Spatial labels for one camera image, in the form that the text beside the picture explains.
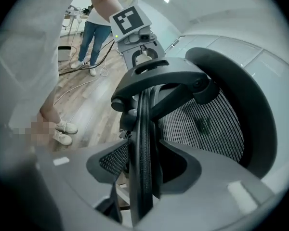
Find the wooden floor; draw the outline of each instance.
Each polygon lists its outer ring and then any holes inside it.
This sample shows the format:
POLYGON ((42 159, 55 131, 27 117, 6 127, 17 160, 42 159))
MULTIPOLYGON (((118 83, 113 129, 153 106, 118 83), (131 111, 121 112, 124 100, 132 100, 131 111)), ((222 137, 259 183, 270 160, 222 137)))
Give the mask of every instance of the wooden floor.
MULTIPOLYGON (((60 45, 71 45, 73 36, 65 36, 60 39, 60 45)), ((73 64, 78 59, 79 47, 82 37, 76 35, 73 40, 72 52, 76 52, 71 60, 73 64)), ((97 63, 106 54, 111 43, 102 49, 97 63)), ((118 140, 119 120, 121 113, 111 108, 110 98, 114 93, 118 83, 123 75, 127 72, 127 68, 123 57, 116 51, 116 44, 106 59, 106 67, 108 68, 108 76, 100 75, 100 70, 104 63, 96 68, 97 75, 92 77, 89 70, 81 70, 75 73, 66 74, 59 77, 55 101, 68 90, 81 85, 82 83, 95 80, 91 83, 78 87, 65 94, 56 104, 55 108, 60 113, 62 119, 67 120, 78 127, 78 133, 71 135, 73 143, 70 146, 60 145, 56 141, 51 142, 51 149, 54 152, 62 150, 75 150, 82 147, 96 145, 108 141, 118 140)), ((92 43, 85 60, 89 60, 92 51, 92 43)), ((71 70, 69 62, 59 62, 59 73, 71 70)))

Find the leg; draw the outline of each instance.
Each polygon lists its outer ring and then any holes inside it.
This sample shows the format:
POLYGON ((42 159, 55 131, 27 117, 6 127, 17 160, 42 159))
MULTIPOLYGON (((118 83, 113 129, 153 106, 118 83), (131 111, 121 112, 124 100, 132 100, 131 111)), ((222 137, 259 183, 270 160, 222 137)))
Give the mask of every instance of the leg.
POLYGON ((50 139, 54 136, 54 124, 46 121, 39 112, 36 121, 31 122, 30 144, 37 146, 47 146, 50 139))
POLYGON ((46 121, 54 122, 57 124, 60 123, 61 118, 53 106, 55 93, 56 88, 53 89, 53 91, 49 94, 48 98, 39 111, 46 121))
POLYGON ((110 26, 98 25, 98 27, 96 28, 94 34, 93 50, 91 52, 90 66, 95 65, 102 44, 108 38, 110 32, 111 32, 110 26))
POLYGON ((96 26, 97 26, 96 24, 91 23, 89 21, 85 22, 85 29, 83 31, 83 40, 82 40, 80 51, 78 54, 78 61, 80 62, 83 61, 83 59, 85 58, 87 54, 88 47, 94 36, 96 26))

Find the white shirt sleeve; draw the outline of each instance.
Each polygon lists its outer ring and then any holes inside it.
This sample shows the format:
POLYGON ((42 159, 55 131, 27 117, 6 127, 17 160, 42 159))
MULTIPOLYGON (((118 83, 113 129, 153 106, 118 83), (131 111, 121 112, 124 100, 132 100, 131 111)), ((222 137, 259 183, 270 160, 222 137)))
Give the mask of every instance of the white shirt sleeve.
POLYGON ((132 0, 130 6, 138 5, 139 0, 132 0))

